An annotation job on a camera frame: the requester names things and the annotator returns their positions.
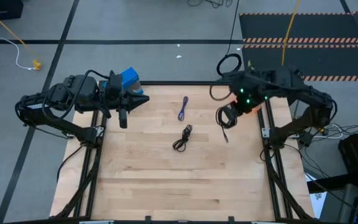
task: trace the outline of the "white cable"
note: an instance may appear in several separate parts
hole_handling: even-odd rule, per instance
[[[16,65],[19,66],[20,68],[23,68],[23,69],[27,69],[27,70],[35,70],[35,68],[30,68],[30,67],[23,67],[21,65],[19,65],[19,62],[17,62],[19,60],[19,56],[20,56],[20,50],[19,50],[19,47],[17,46],[17,44],[11,42],[10,40],[7,40],[3,37],[0,37],[1,40],[5,40],[6,42],[10,43],[10,44],[13,44],[15,47],[16,47],[16,50],[17,50],[17,56],[16,56]]]
[[[342,129],[336,125],[336,124],[330,124],[332,127],[335,127],[338,129],[339,133],[341,133],[341,136],[339,137],[329,137],[329,136],[315,136],[314,138],[326,138],[326,139],[341,139],[343,137]]]

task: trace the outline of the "blue object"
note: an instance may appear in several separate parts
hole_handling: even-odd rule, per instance
[[[140,86],[139,75],[131,67],[121,73],[122,86],[124,89],[130,89],[136,93],[143,94],[143,89]]]
[[[178,115],[178,120],[179,121],[183,121],[185,119],[185,107],[186,107],[186,104],[187,104],[188,101],[189,101],[189,98],[187,96],[185,96],[183,98],[183,106],[181,107],[181,110],[180,110],[179,115]]]

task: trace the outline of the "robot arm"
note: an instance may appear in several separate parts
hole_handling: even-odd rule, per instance
[[[71,75],[52,86],[49,91],[23,96],[15,105],[17,116],[24,124],[37,126],[46,124],[61,130],[64,134],[72,134],[78,138],[82,145],[94,146],[101,130],[96,128],[82,128],[63,118],[74,107],[76,111],[100,110],[107,118],[110,118],[109,110],[119,113],[120,127],[127,128],[126,113],[149,100],[148,96],[127,91],[122,87],[121,75],[110,71],[107,81],[99,84],[88,74],[95,71],[89,70],[84,75]],[[61,117],[56,117],[51,109],[65,111]]]
[[[273,148],[283,148],[284,142],[292,134],[309,127],[323,128],[331,121],[334,100],[327,93],[305,85],[299,70],[291,71],[280,67],[268,72],[252,70],[227,73],[224,74],[225,77],[232,80],[230,91],[237,96],[236,101],[222,108],[229,122],[244,113],[250,113],[253,108],[273,96],[291,96],[309,105],[303,115],[291,123],[281,128],[270,128],[269,141]]]

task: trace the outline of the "wooden tabletop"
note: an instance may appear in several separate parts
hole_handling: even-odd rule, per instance
[[[120,129],[117,113],[107,122],[92,219],[273,221],[274,214],[256,113],[245,114],[237,126],[225,130],[215,112],[227,101],[214,101],[208,86],[143,86],[150,101],[128,115],[128,128]],[[217,97],[226,86],[214,87]],[[183,97],[189,101],[185,120],[177,116]],[[271,100],[276,126],[291,121],[287,100]],[[73,122],[90,126],[91,113],[75,113]],[[193,131],[185,152],[172,149],[187,124]],[[287,144],[297,147],[294,140]],[[70,140],[65,157],[79,143]],[[282,149],[289,191],[312,217],[313,209],[299,153]],[[63,167],[50,214],[56,215],[78,188],[85,150]],[[278,195],[281,205],[282,197]],[[88,193],[85,193],[85,205]],[[282,217],[285,216],[280,206]]]

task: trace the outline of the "yellow cable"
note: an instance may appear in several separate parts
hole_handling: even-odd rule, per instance
[[[33,64],[36,70],[40,70],[41,65],[42,65],[42,61],[40,59],[40,57],[38,57],[38,55],[33,52],[24,42],[23,40],[21,40],[20,38],[18,38],[18,36],[15,35],[15,33],[13,33],[13,31],[11,31],[2,21],[0,21],[0,24],[6,29],[8,30],[20,43],[22,43],[22,45],[36,58],[35,60],[33,60]]]
[[[287,47],[288,36],[290,35],[290,30],[291,30],[292,22],[293,22],[293,20],[294,20],[294,18],[295,18],[295,14],[296,14],[296,12],[297,12],[297,10],[298,10],[299,3],[300,3],[300,0],[296,0],[296,6],[295,6],[295,9],[293,10],[293,14],[292,14],[292,17],[291,17],[290,25],[288,26],[287,34],[285,35],[285,38],[284,38],[284,47],[283,47],[283,55],[282,55],[282,57],[281,57],[281,65],[284,65],[285,48]]]

